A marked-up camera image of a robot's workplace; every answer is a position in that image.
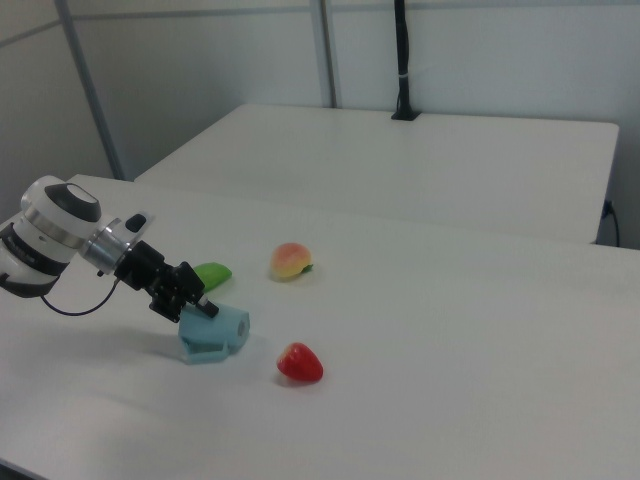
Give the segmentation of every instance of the peach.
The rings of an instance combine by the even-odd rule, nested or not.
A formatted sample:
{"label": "peach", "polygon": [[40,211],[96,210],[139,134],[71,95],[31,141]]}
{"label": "peach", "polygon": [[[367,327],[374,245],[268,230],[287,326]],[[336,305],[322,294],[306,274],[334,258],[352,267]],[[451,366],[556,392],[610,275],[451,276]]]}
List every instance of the peach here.
{"label": "peach", "polygon": [[276,278],[292,278],[308,272],[311,267],[311,252],[299,243],[284,243],[271,255],[271,273]]}

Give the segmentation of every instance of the power cord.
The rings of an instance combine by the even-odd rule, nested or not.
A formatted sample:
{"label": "power cord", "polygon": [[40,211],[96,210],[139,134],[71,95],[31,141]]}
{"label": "power cord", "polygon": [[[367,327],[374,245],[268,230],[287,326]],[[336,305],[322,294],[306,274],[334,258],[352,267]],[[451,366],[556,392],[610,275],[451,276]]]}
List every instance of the power cord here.
{"label": "power cord", "polygon": [[616,247],[620,246],[620,226],[618,225],[618,215],[616,215],[616,211],[613,208],[613,202],[611,200],[605,200],[604,207],[602,207],[602,216],[601,220],[604,220],[609,215],[613,217],[613,224],[616,227]]}
{"label": "power cord", "polygon": [[84,312],[65,312],[64,310],[60,310],[59,308],[54,307],[53,305],[51,305],[49,303],[49,301],[44,298],[44,295],[41,296],[40,298],[42,299],[42,301],[44,302],[44,304],[49,307],[51,310],[53,310],[56,313],[59,313],[60,315],[66,315],[68,317],[81,317],[82,315],[87,315],[89,313],[95,312],[97,309],[99,309],[101,306],[103,306],[105,303],[107,303],[107,301],[111,298],[111,295],[113,295],[113,292],[116,289],[116,286],[118,285],[118,282],[120,281],[119,278],[116,278],[116,280],[113,282],[113,287],[111,287],[111,290],[109,291],[109,293],[107,294],[107,296],[104,298],[104,300],[102,300],[98,305],[96,305],[93,308],[90,308],[89,310],[85,310]]}

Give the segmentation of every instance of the green toy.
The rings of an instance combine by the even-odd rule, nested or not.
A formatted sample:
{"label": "green toy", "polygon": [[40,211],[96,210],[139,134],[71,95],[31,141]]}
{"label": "green toy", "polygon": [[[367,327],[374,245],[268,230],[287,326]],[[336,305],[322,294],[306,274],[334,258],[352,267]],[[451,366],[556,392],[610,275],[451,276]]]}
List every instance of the green toy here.
{"label": "green toy", "polygon": [[204,283],[204,292],[213,290],[231,278],[231,270],[220,263],[203,263],[193,269]]}

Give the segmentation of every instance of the blue object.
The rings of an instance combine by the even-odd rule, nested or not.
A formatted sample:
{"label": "blue object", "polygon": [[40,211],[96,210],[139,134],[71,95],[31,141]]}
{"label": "blue object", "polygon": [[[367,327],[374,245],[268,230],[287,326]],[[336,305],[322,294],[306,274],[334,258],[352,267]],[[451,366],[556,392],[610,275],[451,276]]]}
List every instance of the blue object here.
{"label": "blue object", "polygon": [[216,305],[220,311],[213,318],[191,305],[182,310],[178,335],[188,363],[220,362],[237,352],[249,337],[249,312]]}

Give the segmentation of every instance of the red strawberry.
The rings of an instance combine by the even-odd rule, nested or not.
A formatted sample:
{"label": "red strawberry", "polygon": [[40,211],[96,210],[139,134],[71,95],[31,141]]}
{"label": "red strawberry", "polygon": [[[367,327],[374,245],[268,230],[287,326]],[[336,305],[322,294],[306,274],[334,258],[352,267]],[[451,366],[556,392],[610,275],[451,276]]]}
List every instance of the red strawberry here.
{"label": "red strawberry", "polygon": [[293,380],[317,382],[324,369],[316,354],[303,343],[292,343],[278,357],[278,370]]}

